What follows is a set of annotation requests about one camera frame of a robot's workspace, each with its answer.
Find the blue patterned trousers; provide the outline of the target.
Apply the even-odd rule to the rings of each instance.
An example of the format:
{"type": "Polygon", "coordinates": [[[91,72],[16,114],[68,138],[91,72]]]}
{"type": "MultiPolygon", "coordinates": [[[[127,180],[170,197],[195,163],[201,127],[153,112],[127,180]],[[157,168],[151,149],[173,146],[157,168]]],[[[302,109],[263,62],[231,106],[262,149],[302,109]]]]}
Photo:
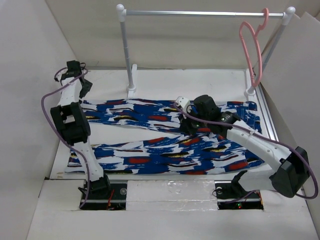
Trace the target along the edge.
{"type": "Polygon", "coordinates": [[[148,140],[92,145],[106,173],[219,175],[264,163],[254,153],[207,128],[201,127],[194,135],[181,132],[173,100],[84,100],[81,107],[91,124],[165,133],[164,137],[148,140]]]}

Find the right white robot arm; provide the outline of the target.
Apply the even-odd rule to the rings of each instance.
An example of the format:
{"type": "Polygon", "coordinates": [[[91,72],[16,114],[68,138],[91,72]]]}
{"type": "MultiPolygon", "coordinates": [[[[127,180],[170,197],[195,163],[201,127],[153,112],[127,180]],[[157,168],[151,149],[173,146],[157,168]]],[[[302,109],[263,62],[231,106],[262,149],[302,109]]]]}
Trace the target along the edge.
{"type": "Polygon", "coordinates": [[[202,95],[190,102],[180,96],[173,106],[180,112],[182,131],[193,134],[206,127],[211,133],[240,145],[268,165],[267,170],[240,171],[229,184],[219,189],[220,193],[226,190],[232,198],[241,198],[257,190],[271,190],[293,198],[304,183],[314,177],[303,148],[293,149],[264,137],[236,113],[222,112],[212,97],[202,95]]]}

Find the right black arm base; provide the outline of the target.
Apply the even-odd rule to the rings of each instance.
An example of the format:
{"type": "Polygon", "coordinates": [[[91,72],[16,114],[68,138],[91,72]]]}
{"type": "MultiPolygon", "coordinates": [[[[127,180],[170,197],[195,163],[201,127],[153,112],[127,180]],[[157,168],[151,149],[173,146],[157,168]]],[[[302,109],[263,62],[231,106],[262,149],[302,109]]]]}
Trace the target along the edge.
{"type": "Polygon", "coordinates": [[[247,173],[240,171],[232,180],[218,180],[214,183],[212,195],[217,199],[218,210],[263,210],[261,194],[258,190],[246,191],[239,180],[247,173]]]}

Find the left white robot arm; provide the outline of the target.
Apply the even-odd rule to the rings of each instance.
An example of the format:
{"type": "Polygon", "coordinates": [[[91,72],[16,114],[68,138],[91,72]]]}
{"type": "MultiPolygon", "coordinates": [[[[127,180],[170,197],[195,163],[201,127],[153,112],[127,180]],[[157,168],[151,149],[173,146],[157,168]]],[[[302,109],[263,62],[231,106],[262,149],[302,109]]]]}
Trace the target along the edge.
{"type": "Polygon", "coordinates": [[[92,83],[84,78],[85,68],[77,60],[66,63],[66,72],[60,77],[64,87],[56,107],[50,109],[55,129],[62,139],[72,147],[88,178],[80,190],[89,195],[107,198],[111,194],[108,176],[98,163],[90,144],[91,128],[81,107],[84,96],[92,83]]]}

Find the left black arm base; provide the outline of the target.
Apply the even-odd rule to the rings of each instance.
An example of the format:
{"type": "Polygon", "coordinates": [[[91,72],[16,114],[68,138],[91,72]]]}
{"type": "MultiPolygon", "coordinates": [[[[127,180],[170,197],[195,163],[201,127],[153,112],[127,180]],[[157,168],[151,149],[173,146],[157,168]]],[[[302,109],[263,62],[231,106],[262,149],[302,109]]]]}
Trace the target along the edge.
{"type": "Polygon", "coordinates": [[[126,180],[112,180],[110,190],[89,193],[81,189],[81,200],[79,203],[81,210],[87,211],[124,211],[127,203],[128,182],[126,180]]]}

